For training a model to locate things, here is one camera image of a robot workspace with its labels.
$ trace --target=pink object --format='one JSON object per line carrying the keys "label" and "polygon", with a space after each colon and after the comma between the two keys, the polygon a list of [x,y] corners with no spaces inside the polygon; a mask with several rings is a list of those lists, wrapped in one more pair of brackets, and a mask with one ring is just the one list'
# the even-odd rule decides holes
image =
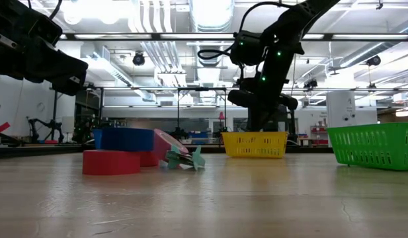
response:
{"label": "pink object", "polygon": [[219,120],[224,120],[225,119],[223,112],[220,112],[220,116],[218,117],[218,119]]}
{"label": "pink object", "polygon": [[188,149],[180,143],[177,139],[159,129],[154,129],[155,135],[153,139],[153,151],[157,160],[166,161],[165,154],[171,150],[171,146],[174,145],[180,152],[189,153]]}
{"label": "pink object", "polygon": [[136,152],[140,156],[140,166],[141,167],[154,167],[158,166],[158,158],[154,155],[152,151],[141,151]]}
{"label": "pink object", "polygon": [[90,150],[83,152],[84,175],[131,175],[140,172],[136,152]]}

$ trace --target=ceiling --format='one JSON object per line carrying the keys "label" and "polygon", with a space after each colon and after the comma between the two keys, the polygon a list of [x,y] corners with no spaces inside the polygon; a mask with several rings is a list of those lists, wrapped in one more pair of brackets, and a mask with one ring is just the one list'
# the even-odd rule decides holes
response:
{"label": "ceiling", "polygon": [[[33,7],[49,15],[56,6],[56,0],[32,0]],[[187,0],[171,0],[171,26],[174,32],[192,32],[193,27],[190,21],[190,13],[188,11]],[[239,28],[241,19],[245,11],[255,4],[256,0],[236,0],[233,10],[230,32],[234,32]],[[294,0],[283,0],[285,4],[296,4]],[[376,10],[378,0],[342,0],[328,13],[326,13],[312,27],[312,33],[398,33],[394,30],[400,24],[408,21],[408,0],[384,0],[383,9]],[[251,32],[261,32],[268,25],[272,24],[283,13],[285,9],[272,6],[264,6],[255,9],[246,19],[244,29]],[[87,17],[82,19],[78,24],[67,24],[64,20],[64,8],[61,8],[60,13],[54,19],[64,30],[64,32],[76,33],[108,33],[108,32],[132,32],[128,27],[127,17],[133,15],[130,1],[118,0],[113,1],[111,8],[107,9],[110,13],[119,15],[121,18],[114,24],[104,24],[98,18]],[[203,9],[208,12],[208,17],[212,17],[211,8]],[[152,1],[150,18],[152,25]],[[285,87],[292,87],[293,81],[295,84],[302,86],[302,83],[310,77],[302,77],[310,69],[313,69],[320,63],[326,63],[329,58],[341,59],[358,51],[369,42],[304,42],[303,48],[306,52],[304,56],[296,57],[296,66],[292,64],[288,78],[291,83]],[[145,53],[145,65],[134,66],[132,63],[133,56],[136,51],[143,51],[140,42],[95,42],[96,48],[105,46],[111,53],[111,62],[119,67],[123,73],[131,77],[133,80],[138,79],[138,82],[144,86],[154,84],[152,78],[155,73],[155,66]],[[196,54],[194,48],[190,46],[190,42],[176,42],[177,52],[182,63],[182,67],[186,73],[186,82],[193,85],[199,82],[196,73]],[[399,76],[399,73],[408,69],[408,42],[400,43],[380,54],[378,54],[382,63],[379,66],[370,68],[366,65],[356,65],[350,69],[346,69],[344,74],[349,72],[354,75],[356,86],[366,87],[370,80],[376,81],[387,79],[392,75]],[[219,81],[224,83],[234,82],[233,78],[239,76],[239,69],[236,65],[230,62],[229,58],[223,58],[218,65],[220,70]],[[327,66],[319,66],[316,74],[311,74],[311,78],[317,79],[319,85],[323,84],[327,76],[325,67],[333,66],[329,63]],[[99,65],[91,65],[89,70],[88,81],[92,81],[96,85],[105,87],[120,86],[115,84],[114,78]],[[384,83],[381,87],[393,88],[401,85],[408,85],[408,73],[402,77],[396,77],[393,81]]]}

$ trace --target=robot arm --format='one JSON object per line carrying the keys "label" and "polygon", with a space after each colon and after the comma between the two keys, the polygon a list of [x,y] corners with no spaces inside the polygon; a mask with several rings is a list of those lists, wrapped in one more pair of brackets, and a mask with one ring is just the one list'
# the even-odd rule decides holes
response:
{"label": "robot arm", "polygon": [[88,64],[55,49],[63,31],[52,18],[18,0],[0,0],[0,75],[33,83],[47,80],[52,88],[76,95],[83,88]]}
{"label": "robot arm", "polygon": [[[307,0],[294,6],[262,2],[245,13],[241,28],[238,33],[235,33],[235,42],[229,48],[230,54],[220,52],[217,56],[228,55],[232,63],[242,69],[241,79],[238,82],[239,90],[231,91],[228,99],[236,105],[249,109],[249,130],[257,132],[262,129],[277,111],[279,104],[284,104],[290,110],[298,107],[296,99],[281,93],[283,85],[289,82],[286,76],[290,65],[295,54],[305,53],[300,40],[314,23],[338,2],[339,0]],[[261,5],[277,5],[289,9],[263,33],[242,30],[247,14]],[[253,78],[243,78],[245,65],[259,65],[262,62],[264,67],[260,73]]]}

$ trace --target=red tape roll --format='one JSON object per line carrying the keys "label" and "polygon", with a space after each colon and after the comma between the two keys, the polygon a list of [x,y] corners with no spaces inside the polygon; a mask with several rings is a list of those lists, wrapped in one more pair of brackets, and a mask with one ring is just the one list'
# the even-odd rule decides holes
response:
{"label": "red tape roll", "polygon": [[131,175],[140,172],[135,152],[90,150],[83,152],[84,175]]}
{"label": "red tape roll", "polygon": [[170,136],[159,129],[154,129],[154,132],[153,154],[158,160],[167,161],[165,159],[165,154],[167,151],[171,150],[172,145],[177,147],[180,152],[189,153],[188,149],[173,136]]}

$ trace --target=table surface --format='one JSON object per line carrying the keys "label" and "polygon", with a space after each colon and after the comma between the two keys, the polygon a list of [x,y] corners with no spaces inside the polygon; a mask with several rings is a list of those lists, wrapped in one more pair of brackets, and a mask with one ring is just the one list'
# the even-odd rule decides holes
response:
{"label": "table surface", "polygon": [[408,237],[408,172],[204,157],[115,177],[83,176],[81,154],[0,159],[0,237]]}

